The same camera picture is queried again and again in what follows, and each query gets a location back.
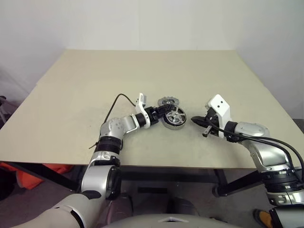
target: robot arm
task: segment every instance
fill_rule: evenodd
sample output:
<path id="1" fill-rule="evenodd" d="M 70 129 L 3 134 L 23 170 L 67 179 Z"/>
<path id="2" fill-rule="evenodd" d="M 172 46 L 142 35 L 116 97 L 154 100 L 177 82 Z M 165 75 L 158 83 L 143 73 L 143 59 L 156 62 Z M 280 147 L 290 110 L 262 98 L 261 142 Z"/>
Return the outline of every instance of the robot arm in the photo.
<path id="1" fill-rule="evenodd" d="M 120 194 L 119 152 L 123 147 L 123 136 L 141 127 L 149 128 L 174 108 L 171 104 L 144 108 L 145 103 L 146 96 L 140 93 L 135 106 L 137 114 L 113 118 L 102 124 L 94 154 L 82 179 L 80 194 L 67 196 L 37 218 L 17 227 L 94 227 L 107 206 L 107 200 L 114 200 Z"/>
<path id="2" fill-rule="evenodd" d="M 229 142 L 245 146 L 261 175 L 269 202 L 278 206 L 273 209 L 275 211 L 272 214 L 273 217 L 279 218 L 281 224 L 284 222 L 292 224 L 289 220 L 291 216 L 286 216 L 286 211 L 289 211 L 289 214 L 293 214 L 294 217 L 299 216 L 299 221 L 301 221 L 304 214 L 302 208 L 304 206 L 303 181 L 297 176 L 290 155 L 283 151 L 284 148 L 281 150 L 269 144 L 253 141 L 259 137 L 269 138 L 269 130 L 256 123 L 231 121 L 230 106 L 220 95 L 214 96 L 206 104 L 206 108 L 208 110 L 206 116 L 192 118 L 194 123 L 206 128 L 203 136 L 207 137 L 210 133 Z"/>

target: white wall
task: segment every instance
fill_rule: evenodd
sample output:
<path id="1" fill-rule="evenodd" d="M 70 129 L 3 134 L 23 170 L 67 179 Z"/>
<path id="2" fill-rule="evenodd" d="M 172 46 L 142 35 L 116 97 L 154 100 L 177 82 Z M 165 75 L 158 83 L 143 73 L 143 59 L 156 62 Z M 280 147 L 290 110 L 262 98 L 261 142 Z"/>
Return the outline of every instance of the white wall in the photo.
<path id="1" fill-rule="evenodd" d="M 236 49 L 304 118 L 303 12 L 299 0 L 2 0 L 0 94 L 21 102 L 64 48 Z"/>

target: orange object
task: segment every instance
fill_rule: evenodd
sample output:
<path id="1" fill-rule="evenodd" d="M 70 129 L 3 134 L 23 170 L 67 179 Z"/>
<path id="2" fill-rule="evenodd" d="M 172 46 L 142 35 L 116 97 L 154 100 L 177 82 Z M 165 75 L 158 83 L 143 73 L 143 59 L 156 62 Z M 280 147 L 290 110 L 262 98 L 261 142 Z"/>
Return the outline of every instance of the orange object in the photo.
<path id="1" fill-rule="evenodd" d="M 63 164 L 43 164 L 43 165 L 49 167 L 50 169 L 60 174 L 70 171 L 73 167 L 72 165 L 63 165 Z M 34 177 L 24 171 L 18 170 L 8 164 L 5 164 L 4 162 L 0 163 L 0 167 L 4 167 L 9 171 L 16 171 L 17 182 L 21 188 L 33 189 L 41 182 L 43 182 L 42 179 Z"/>

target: beige tabletop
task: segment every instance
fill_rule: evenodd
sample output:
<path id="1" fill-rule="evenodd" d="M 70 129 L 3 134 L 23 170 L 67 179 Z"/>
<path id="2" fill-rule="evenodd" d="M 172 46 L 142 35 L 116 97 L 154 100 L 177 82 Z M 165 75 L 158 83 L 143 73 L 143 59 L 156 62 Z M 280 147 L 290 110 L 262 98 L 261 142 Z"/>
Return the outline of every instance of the beige tabletop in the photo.
<path id="1" fill-rule="evenodd" d="M 304 156 L 304 135 L 235 51 L 67 50 L 0 131 L 0 160 L 88 164 L 99 128 L 118 93 L 147 105 L 174 96 L 186 112 L 184 128 L 162 123 L 124 139 L 122 165 L 202 168 L 254 168 L 243 146 L 215 136 L 190 120 L 220 94 L 235 122 L 260 123 L 274 138 Z M 119 98 L 110 117 L 135 113 Z M 292 154 L 295 165 L 299 162 Z"/>

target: black cable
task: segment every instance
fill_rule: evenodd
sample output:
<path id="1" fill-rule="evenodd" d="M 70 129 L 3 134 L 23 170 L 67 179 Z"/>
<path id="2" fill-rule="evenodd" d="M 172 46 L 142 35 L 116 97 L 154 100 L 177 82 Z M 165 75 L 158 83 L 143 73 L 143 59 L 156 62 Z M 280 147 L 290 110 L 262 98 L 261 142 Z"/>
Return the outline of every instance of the black cable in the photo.
<path id="1" fill-rule="evenodd" d="M 119 96 L 124 96 L 125 98 L 127 98 L 128 101 L 130 101 L 130 103 L 135 107 L 135 104 L 134 104 L 134 103 L 130 100 L 130 98 L 128 98 L 125 94 L 119 94 L 119 95 L 117 95 L 117 97 L 115 98 L 115 100 L 114 100 L 114 102 L 113 102 L 113 104 L 112 104 L 112 106 L 111 106 L 111 108 L 110 108 L 108 114 L 106 115 L 106 117 L 105 117 L 105 119 L 104 119 L 104 123 L 108 120 L 109 115 L 110 115 L 112 109 L 114 108 L 114 105 L 115 105 L 117 99 L 119 98 Z"/>
<path id="2" fill-rule="evenodd" d="M 255 141 L 255 142 L 258 142 L 258 143 L 263 143 L 263 144 L 267 144 L 267 145 L 270 145 L 270 146 L 274 146 L 280 150 L 282 150 L 287 158 L 288 158 L 288 161 L 289 161 L 289 164 L 290 164 L 290 168 L 291 170 L 293 170 L 294 172 L 296 172 L 295 170 L 295 167 L 293 165 L 293 162 L 292 162 L 292 159 L 291 159 L 291 156 L 290 156 L 290 153 L 282 146 L 278 145 L 278 144 L 275 144 L 275 143 L 272 143 L 272 142 L 268 142 L 268 141 L 264 141 L 264 140 L 260 140 L 260 139 L 254 139 L 253 137 L 248 137 L 248 136 L 244 136 L 244 135 L 241 135 L 241 134 L 237 134 L 237 133 L 233 133 L 233 132 L 229 132 L 229 131 L 226 131 L 226 130 L 223 130 L 223 129 L 220 129 L 219 127 L 217 127 L 214 123 L 211 122 L 211 120 L 209 118 L 206 118 L 206 120 L 208 121 L 209 125 L 212 126 L 212 128 L 214 128 L 215 130 L 217 131 L 220 131 L 220 132 L 223 132 L 223 133 L 226 133 L 226 134 L 230 134 L 230 135 L 233 135 L 233 136 L 236 136 L 236 137 L 240 137 L 240 138 L 243 138 L 243 139 L 247 139 L 247 140 L 251 140 L 251 141 Z"/>
<path id="3" fill-rule="evenodd" d="M 299 159 L 299 161 L 300 161 L 301 169 L 302 169 L 302 182 L 304 182 L 304 169 L 303 169 L 304 168 L 304 161 L 303 161 L 301 155 L 299 154 L 299 152 L 294 147 L 292 147 L 288 143 L 283 142 L 283 141 L 278 140 L 278 139 L 273 139 L 273 138 L 268 138 L 268 137 L 257 137 L 257 136 L 255 136 L 253 138 L 274 141 L 274 142 L 280 143 L 280 144 L 282 144 L 284 146 L 287 146 L 290 150 L 292 150 L 295 153 L 295 155 L 297 156 L 297 158 Z"/>

